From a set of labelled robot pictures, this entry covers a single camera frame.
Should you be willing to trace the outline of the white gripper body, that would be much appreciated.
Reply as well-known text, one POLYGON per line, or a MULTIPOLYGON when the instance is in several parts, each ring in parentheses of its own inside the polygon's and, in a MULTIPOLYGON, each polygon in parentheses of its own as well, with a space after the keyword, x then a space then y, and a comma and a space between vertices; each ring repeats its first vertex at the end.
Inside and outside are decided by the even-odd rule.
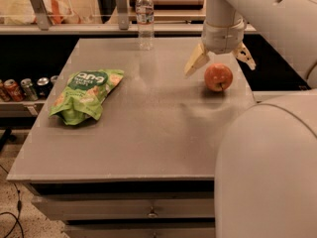
POLYGON ((203 24, 202 44, 208 52, 216 55, 227 54, 238 47, 244 38, 245 23, 240 20, 228 27, 216 27, 207 21, 203 24))

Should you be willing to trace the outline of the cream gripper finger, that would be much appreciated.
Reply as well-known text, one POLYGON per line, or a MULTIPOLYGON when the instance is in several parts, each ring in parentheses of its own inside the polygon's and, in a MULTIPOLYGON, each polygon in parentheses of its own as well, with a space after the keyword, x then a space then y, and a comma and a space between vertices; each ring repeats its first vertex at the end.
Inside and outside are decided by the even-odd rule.
POLYGON ((184 75, 192 75, 197 69, 205 65, 208 61, 210 61, 210 58, 205 46, 202 43, 197 44, 185 65, 184 75))
POLYGON ((256 69, 256 62, 243 42, 238 44, 238 46, 232 51, 232 54, 237 60, 244 62, 250 70, 256 69))

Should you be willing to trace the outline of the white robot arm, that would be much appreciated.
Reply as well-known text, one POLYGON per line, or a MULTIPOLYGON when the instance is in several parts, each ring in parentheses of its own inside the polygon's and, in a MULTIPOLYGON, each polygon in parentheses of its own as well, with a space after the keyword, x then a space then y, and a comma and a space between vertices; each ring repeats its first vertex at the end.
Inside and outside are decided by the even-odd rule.
POLYGON ((309 85, 229 127, 215 165, 216 238, 317 238, 316 19, 316 0, 206 0, 204 53, 231 52, 251 23, 309 85))

